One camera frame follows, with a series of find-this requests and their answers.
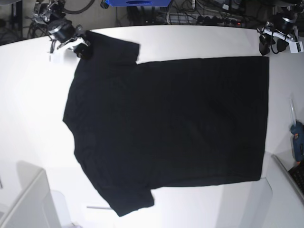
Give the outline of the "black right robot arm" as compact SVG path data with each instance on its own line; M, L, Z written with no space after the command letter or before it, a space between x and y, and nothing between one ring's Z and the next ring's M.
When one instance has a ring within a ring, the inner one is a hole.
M44 28L50 37L51 55L73 52L80 59L90 59L92 56L91 43L81 25L74 26L67 14L78 14L86 11L92 4L79 11L70 11L65 8L64 0L37 0L33 15L29 17L39 28Z

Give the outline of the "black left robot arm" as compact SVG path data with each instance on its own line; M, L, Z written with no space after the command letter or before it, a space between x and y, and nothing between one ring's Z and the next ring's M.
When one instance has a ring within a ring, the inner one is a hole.
M298 15L304 11L302 0L263 0L262 3L279 7L281 11L272 15L266 23L257 29L259 34L259 52L265 56L272 52L279 54L289 48L291 53L304 51L299 40L296 26Z

